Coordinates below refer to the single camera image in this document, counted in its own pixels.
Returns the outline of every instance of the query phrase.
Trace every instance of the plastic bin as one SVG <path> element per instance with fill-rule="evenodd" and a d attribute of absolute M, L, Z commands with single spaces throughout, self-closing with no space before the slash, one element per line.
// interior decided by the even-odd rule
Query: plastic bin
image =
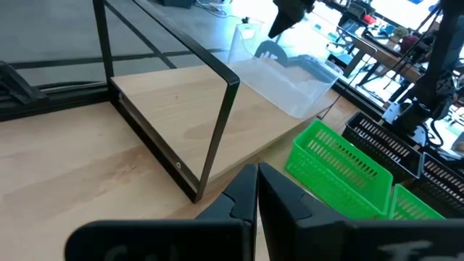
<path fill-rule="evenodd" d="M 392 174 L 319 120 L 294 140 L 286 169 L 349 218 L 386 215 Z"/>
<path fill-rule="evenodd" d="M 421 154 L 363 113 L 358 112 L 347 122 L 342 135 L 384 166 L 393 175 L 394 183 L 420 177 Z"/>
<path fill-rule="evenodd" d="M 443 220 L 433 208 L 397 184 L 389 203 L 388 220 Z"/>
<path fill-rule="evenodd" d="M 313 116 L 314 108 L 320 105 L 321 98 L 342 74 L 341 69 L 326 58 L 311 54 L 311 44 L 322 46 L 323 40 L 308 43 L 293 38 L 286 41 L 285 32 L 272 41 L 262 35 L 261 25 L 237 25 L 228 66 L 241 81 L 286 114 L 306 120 Z"/>
<path fill-rule="evenodd" d="M 446 218 L 464 218 L 464 178 L 424 153 L 422 177 L 410 188 Z"/>

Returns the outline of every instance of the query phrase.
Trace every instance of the black rack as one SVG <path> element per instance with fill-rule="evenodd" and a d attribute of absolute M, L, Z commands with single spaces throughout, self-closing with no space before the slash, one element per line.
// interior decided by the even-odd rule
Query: black rack
<path fill-rule="evenodd" d="M 220 107 L 215 129 L 212 134 L 210 147 L 204 162 L 202 175 L 201 178 L 198 179 L 190 171 L 189 167 L 182 161 L 182 159 L 174 152 L 174 150 L 170 148 L 169 144 L 167 144 L 167 142 L 163 139 L 163 137 L 161 137 L 157 130 L 155 130 L 148 123 L 145 117 L 131 103 L 131 101 L 129 101 L 127 97 L 124 96 L 124 94 L 112 81 L 111 77 L 115 76 L 115 74 L 112 63 L 111 48 L 109 44 L 105 7 L 108 7 L 108 9 L 112 12 L 117 13 L 117 10 L 105 0 L 94 0 L 95 18 L 99 32 L 105 74 L 107 77 L 109 100 L 112 102 L 117 111 L 125 118 L 132 129 L 138 134 L 140 139 L 150 149 L 153 155 L 159 160 L 161 165 L 171 175 L 174 181 L 186 193 L 189 199 L 192 202 L 198 202 L 202 198 L 206 188 L 212 163 L 215 159 L 216 152 L 218 151 L 225 124 L 227 123 L 228 116 L 232 109 L 233 101 L 239 89 L 240 79 L 218 58 L 213 56 L 192 37 L 184 33 L 173 22 L 167 19 L 163 13 L 156 10 L 155 8 L 148 10 L 138 0 L 132 0 L 132 2 L 148 16 L 150 16 L 155 22 L 160 24 L 167 32 L 172 34 L 185 47 L 187 47 L 187 49 L 189 49 L 193 54 L 200 58 L 201 61 L 203 61 L 212 70 L 214 70 L 227 83 L 223 103 Z"/>
<path fill-rule="evenodd" d="M 446 218 L 464 218 L 464 177 L 427 153 L 423 158 L 422 177 L 411 192 Z"/>
<path fill-rule="evenodd" d="M 420 177 L 423 169 L 421 154 L 367 115 L 358 112 L 347 122 L 342 135 L 385 167 L 395 183 Z"/>

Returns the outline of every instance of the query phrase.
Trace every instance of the black metal frame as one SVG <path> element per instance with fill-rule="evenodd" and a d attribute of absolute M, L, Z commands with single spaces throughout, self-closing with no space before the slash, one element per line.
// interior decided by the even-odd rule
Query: black metal frame
<path fill-rule="evenodd" d="M 13 99 L 0 99 L 0 122 L 23 117 L 56 112 L 99 102 L 108 102 L 106 83 L 92 83 L 82 86 L 71 86 L 63 89 L 41 90 L 48 100 L 39 103 L 19 104 Z"/>
<path fill-rule="evenodd" d="M 221 48 L 214 48 L 214 49 L 208 49 L 208 51 L 210 53 L 216 53 L 216 52 L 222 52 L 222 51 L 228 51 L 228 50 L 221 49 Z M 146 53 L 146 54 L 123 54 L 123 55 L 114 55 L 113 62 L 130 61 L 130 60 L 145 59 L 145 58 L 162 58 L 162 57 L 169 58 L 169 57 L 176 57 L 176 56 L 189 55 L 189 54 L 193 54 L 193 53 L 191 51 L 166 51 L 166 52 L 160 52 L 159 54 L 155 54 L 153 52 Z M 27 62 L 8 62 L 7 64 L 16 70 L 22 70 L 22 69 L 36 69 L 36 68 L 68 66 L 68 65 L 87 65 L 87 64 L 100 63 L 100 62 L 103 62 L 103 58 L 100 56 L 97 56 L 97 57 L 83 57 L 83 58 L 38 60 L 38 61 L 27 61 Z"/>
<path fill-rule="evenodd" d="M 348 83 L 338 80 L 332 86 L 332 89 L 344 97 L 348 102 L 351 102 L 356 107 L 360 108 L 373 120 L 379 121 L 382 119 L 385 109 L 378 106 L 375 102 L 371 101 L 368 97 L 351 87 Z"/>
<path fill-rule="evenodd" d="M 133 0 L 133 3 L 137 5 L 142 11 L 149 15 L 155 22 L 160 24 L 166 31 L 173 35 L 178 41 L 180 41 L 187 49 L 195 54 L 201 61 L 207 66 L 211 67 L 224 81 L 227 83 L 223 103 L 220 107 L 219 115 L 215 129 L 212 134 L 210 147 L 207 152 L 206 160 L 202 171 L 201 178 L 198 179 L 189 167 L 182 161 L 182 159 L 169 147 L 169 144 L 161 137 L 161 135 L 148 123 L 145 117 L 139 112 L 139 110 L 131 103 L 124 93 L 115 85 L 111 77 L 113 77 L 114 69 L 112 66 L 112 55 L 111 47 L 109 44 L 109 33 L 107 27 L 107 19 L 105 7 L 116 14 L 117 17 L 123 19 L 123 22 L 127 25 L 130 24 L 125 20 L 122 15 L 118 15 L 117 10 L 105 0 L 94 0 L 94 11 L 97 29 L 99 33 L 101 53 L 103 55 L 104 69 L 108 82 L 109 100 L 118 110 L 118 112 L 125 118 L 132 129 L 138 134 L 142 141 L 150 148 L 153 155 L 162 163 L 166 171 L 173 177 L 174 181 L 180 186 L 180 188 L 186 193 L 192 202 L 198 202 L 204 193 L 206 188 L 212 163 L 214 162 L 216 153 L 218 151 L 219 143 L 222 138 L 225 124 L 227 123 L 228 116 L 231 112 L 233 101 L 236 93 L 239 89 L 240 79 L 239 77 L 226 65 L 224 65 L 218 58 L 213 56 L 208 50 L 197 43 L 192 37 L 179 30 L 178 27 L 172 23 L 163 13 L 156 9 L 150 12 Z M 146 43 L 155 54 L 159 54 L 159 51 L 152 45 L 147 43 L 147 39 L 144 38 L 139 31 L 136 30 L 132 25 L 128 27 L 134 31 L 134 33 Z"/>

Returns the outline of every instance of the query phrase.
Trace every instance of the clear plastic container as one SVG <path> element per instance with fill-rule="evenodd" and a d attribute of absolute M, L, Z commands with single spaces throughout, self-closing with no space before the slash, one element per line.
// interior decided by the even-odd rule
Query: clear plastic container
<path fill-rule="evenodd" d="M 286 114 L 306 120 L 342 74 L 326 60 L 328 39 L 305 26 L 289 29 L 273 40 L 267 32 L 257 24 L 237 25 L 229 67 Z"/>

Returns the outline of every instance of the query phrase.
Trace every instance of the window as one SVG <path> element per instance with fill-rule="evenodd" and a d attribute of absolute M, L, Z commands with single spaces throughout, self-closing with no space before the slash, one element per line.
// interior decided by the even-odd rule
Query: window
<path fill-rule="evenodd" d="M 416 29 L 430 14 L 429 8 L 436 3 L 437 0 L 424 0 L 420 4 L 408 0 L 373 0 L 371 5 L 380 15 L 405 28 Z"/>

